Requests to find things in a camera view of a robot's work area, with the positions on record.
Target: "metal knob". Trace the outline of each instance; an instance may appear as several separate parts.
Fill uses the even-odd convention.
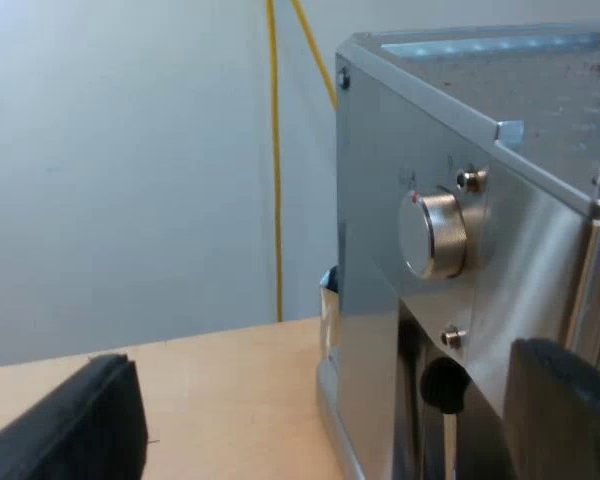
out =
[[[410,192],[400,205],[400,246],[409,269],[424,279],[458,275],[467,234],[455,197],[446,190],[431,195]]]

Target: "wooden table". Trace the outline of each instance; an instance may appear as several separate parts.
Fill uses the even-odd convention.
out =
[[[149,426],[144,479],[341,477],[315,401],[318,320],[117,351],[138,368]],[[89,356],[0,367],[0,428]]]

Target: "metal panel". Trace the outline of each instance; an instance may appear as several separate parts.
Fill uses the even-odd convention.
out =
[[[585,218],[492,164],[465,365],[496,412],[513,340],[564,341],[587,238]]]
[[[600,216],[600,24],[352,37],[340,54],[543,189]],[[524,124],[519,151],[497,124]]]

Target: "yellow wire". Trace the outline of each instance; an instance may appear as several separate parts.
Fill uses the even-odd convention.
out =
[[[333,105],[333,109],[336,110],[338,108],[338,97],[336,96],[336,90],[333,88],[333,83],[329,77],[329,71],[327,70],[327,67],[325,67],[322,57],[320,56],[320,51],[318,50],[318,45],[316,45],[315,38],[313,38],[313,33],[311,33],[311,27],[307,21],[307,16],[304,14],[300,0],[291,0],[291,3],[293,4],[293,8],[296,10],[298,20],[300,21],[300,25],[302,25],[302,30],[304,30],[304,35],[307,37],[307,43],[309,44],[313,58],[318,64],[318,68],[322,74],[322,80],[324,81],[324,86],[329,93],[331,105]]]
[[[267,9],[267,27],[269,30],[269,61],[271,74],[271,141],[273,144],[273,192],[274,192],[274,229],[276,245],[276,321],[282,322],[282,195],[280,186],[280,118],[278,113],[278,50],[276,46],[276,19],[273,8],[274,0],[265,0]],[[307,38],[307,43],[313,54],[313,59],[322,74],[324,86],[329,94],[334,110],[338,108],[338,97],[333,88],[329,71],[322,61],[316,40],[311,32],[300,0],[291,0],[296,11],[302,30]]]
[[[280,133],[278,116],[278,51],[273,0],[266,0],[271,65],[271,141],[273,144],[274,228],[276,243],[276,321],[282,322],[282,228],[280,195]]]

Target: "black object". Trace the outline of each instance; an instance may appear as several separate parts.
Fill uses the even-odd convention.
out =
[[[558,345],[514,342],[504,424],[520,480],[600,479],[600,372]]]
[[[0,480],[135,480],[146,448],[135,363],[103,355],[0,431]]]
[[[464,392],[471,378],[466,370],[449,357],[432,361],[420,379],[422,399],[445,415],[457,414],[464,408]]]

